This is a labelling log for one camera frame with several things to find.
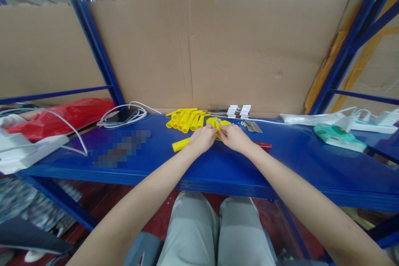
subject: beige pants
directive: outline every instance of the beige pants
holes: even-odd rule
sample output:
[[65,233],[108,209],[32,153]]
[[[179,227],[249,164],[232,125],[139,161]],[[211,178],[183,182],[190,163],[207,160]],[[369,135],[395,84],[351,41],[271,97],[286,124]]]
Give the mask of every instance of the beige pants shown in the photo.
[[200,192],[182,191],[173,205],[158,266],[275,265],[259,213],[249,197],[228,197],[220,220]]

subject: red floor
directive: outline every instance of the red floor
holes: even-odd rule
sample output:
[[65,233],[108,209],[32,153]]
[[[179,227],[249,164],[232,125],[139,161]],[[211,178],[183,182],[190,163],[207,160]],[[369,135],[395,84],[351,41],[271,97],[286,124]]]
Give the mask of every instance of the red floor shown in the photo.
[[[79,202],[98,220],[101,220],[108,211],[133,188],[132,186],[103,183],[77,181],[71,181],[71,183],[83,192],[83,197]],[[144,231],[150,232],[162,240],[165,239],[170,215],[172,213],[172,207],[178,194],[179,191],[177,190],[171,192],[157,213],[144,226]],[[214,208],[215,212],[219,214],[219,206],[226,196],[215,194],[204,195]],[[281,250],[285,248],[294,258],[303,258],[300,247],[293,237],[294,234],[290,229],[288,221],[279,203],[270,203],[266,199],[254,199],[254,203],[259,210],[259,218],[262,227],[267,229],[277,256],[280,254]],[[298,231],[300,232],[312,259],[317,259],[323,255],[323,247],[317,239],[295,218],[294,222],[296,223]],[[74,243],[84,234],[88,233],[89,232],[83,226],[75,224],[64,234],[63,239],[70,243]],[[9,262],[7,266],[42,266],[46,265],[46,263],[55,257],[55,255],[48,254],[35,263],[27,264],[24,262],[25,253],[26,251],[17,251],[18,255]]]

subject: red plastic bag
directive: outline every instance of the red plastic bag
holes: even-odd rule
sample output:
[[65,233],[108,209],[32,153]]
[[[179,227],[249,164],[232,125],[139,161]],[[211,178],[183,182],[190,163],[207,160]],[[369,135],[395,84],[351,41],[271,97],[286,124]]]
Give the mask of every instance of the red plastic bag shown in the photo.
[[[112,101],[96,98],[85,98],[71,103],[45,108],[66,119],[79,130],[101,119],[108,110],[115,107]],[[69,134],[73,130],[58,116],[42,111],[30,121],[6,129],[8,133],[22,133],[29,140]]]

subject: white sneaker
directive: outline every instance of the white sneaker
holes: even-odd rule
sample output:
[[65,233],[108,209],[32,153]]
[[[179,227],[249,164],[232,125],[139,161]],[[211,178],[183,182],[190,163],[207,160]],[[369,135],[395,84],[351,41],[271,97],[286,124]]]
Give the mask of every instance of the white sneaker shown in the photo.
[[38,260],[40,260],[41,258],[44,257],[46,253],[44,251],[28,251],[25,255],[25,262],[26,263],[33,263],[36,262]]

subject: hand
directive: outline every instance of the hand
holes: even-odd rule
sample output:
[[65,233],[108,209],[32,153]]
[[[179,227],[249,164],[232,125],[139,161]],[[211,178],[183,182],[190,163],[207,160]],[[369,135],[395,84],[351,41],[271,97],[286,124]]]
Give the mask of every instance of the hand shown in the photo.
[[255,145],[237,125],[230,124],[222,126],[221,129],[220,139],[232,150],[245,155]]
[[213,145],[216,139],[215,133],[217,129],[212,124],[207,124],[205,127],[197,129],[190,138],[189,148],[201,155],[205,153]]

